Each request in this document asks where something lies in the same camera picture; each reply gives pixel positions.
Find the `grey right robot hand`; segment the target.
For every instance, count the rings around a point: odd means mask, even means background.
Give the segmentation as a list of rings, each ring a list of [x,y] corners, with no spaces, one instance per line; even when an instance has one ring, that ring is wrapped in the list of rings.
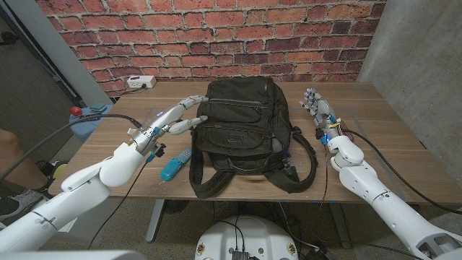
[[[314,88],[307,88],[304,93],[304,100],[300,101],[300,105],[313,117],[316,125],[316,139],[326,145],[334,137],[339,136],[340,120],[321,94]]]

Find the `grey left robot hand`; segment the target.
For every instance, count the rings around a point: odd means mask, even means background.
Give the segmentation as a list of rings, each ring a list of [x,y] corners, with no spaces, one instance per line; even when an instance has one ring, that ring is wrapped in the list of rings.
[[[159,112],[145,128],[139,130],[129,142],[129,146],[134,146],[138,153],[146,155],[164,134],[179,135],[191,127],[205,122],[208,116],[199,116],[188,120],[181,118],[186,110],[208,100],[208,97],[193,95],[183,99],[177,105]]]

